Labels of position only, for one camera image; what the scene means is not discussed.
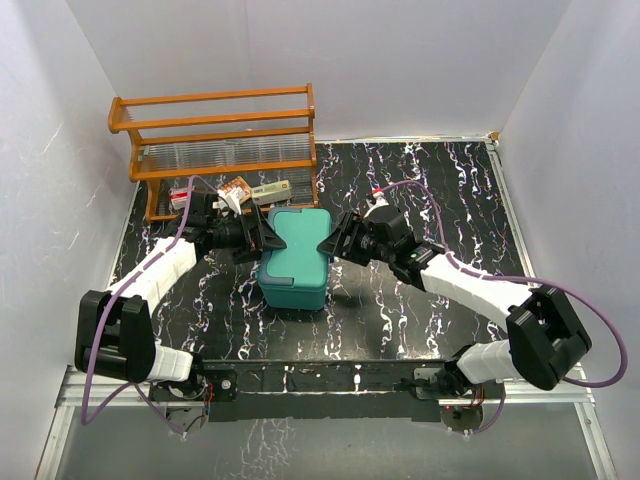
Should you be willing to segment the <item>teal medicine kit box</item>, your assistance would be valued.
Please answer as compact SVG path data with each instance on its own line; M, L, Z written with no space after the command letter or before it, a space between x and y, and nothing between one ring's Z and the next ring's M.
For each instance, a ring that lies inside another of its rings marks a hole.
M331 233L331 215L320 208L274 207L268 223L286 243L266 252L260 262L258 284L268 306L318 311L325 305L329 259L318 251Z

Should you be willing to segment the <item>orange medicine box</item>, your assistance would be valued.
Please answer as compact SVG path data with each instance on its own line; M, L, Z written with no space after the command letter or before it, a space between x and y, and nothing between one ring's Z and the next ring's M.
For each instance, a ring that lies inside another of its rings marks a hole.
M236 176L221 188L220 192L224 196L230 196L237 200L240 204L248 201L251 198L251 186L246 182L242 176Z

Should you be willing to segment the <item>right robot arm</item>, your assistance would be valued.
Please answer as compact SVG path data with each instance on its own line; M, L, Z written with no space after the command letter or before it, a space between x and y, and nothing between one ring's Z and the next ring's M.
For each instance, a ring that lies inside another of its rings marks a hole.
M397 280L446 297L499 325L502 341L462 347L420 387L466 397L481 384L523 379L550 391L586 355L592 342L567 296L558 288L532 287L462 265L441 245L419 240L399 210L343 215L317 247L331 257L366 266L386 263Z

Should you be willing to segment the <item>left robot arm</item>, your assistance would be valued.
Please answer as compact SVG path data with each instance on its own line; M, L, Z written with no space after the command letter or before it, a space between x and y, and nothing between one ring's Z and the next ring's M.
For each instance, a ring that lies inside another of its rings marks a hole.
M227 249L233 262L242 264L285 246L259 207L236 213L217 193L192 192L149 255L107 290L90 290L82 297L76 368L131 383L171 382L182 397L197 398L205 390L207 376L193 366L193 354L157 342L151 325L154 311L213 250Z

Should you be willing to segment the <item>white-green medicine box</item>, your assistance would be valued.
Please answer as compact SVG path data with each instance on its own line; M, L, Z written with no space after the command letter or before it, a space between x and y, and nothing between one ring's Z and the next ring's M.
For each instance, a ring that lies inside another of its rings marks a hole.
M251 189L251 199L255 205L259 206L288 201L291 197L292 188L288 180L279 180Z

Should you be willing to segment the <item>red-white medicine box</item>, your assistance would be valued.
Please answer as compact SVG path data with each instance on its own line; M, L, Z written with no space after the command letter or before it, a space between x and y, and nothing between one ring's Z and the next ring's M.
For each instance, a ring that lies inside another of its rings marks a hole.
M184 211L189 205L192 190L192 187L171 189L169 192L171 208L176 212Z

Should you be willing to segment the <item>wooden orange shelf rack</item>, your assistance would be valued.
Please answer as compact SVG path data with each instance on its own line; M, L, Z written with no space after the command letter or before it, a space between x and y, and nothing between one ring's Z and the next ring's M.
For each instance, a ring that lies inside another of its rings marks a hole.
M291 204L319 204L313 86L113 99L113 134L129 136L129 178L147 186L145 218L168 221L171 180L270 173L291 183Z

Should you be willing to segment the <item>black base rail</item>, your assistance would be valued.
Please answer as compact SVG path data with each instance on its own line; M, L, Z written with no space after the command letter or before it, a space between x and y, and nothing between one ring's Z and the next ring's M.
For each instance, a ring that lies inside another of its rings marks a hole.
M497 400L495 383L473 388L439 360L206 360L215 422L254 419L383 419L437 422L441 408Z

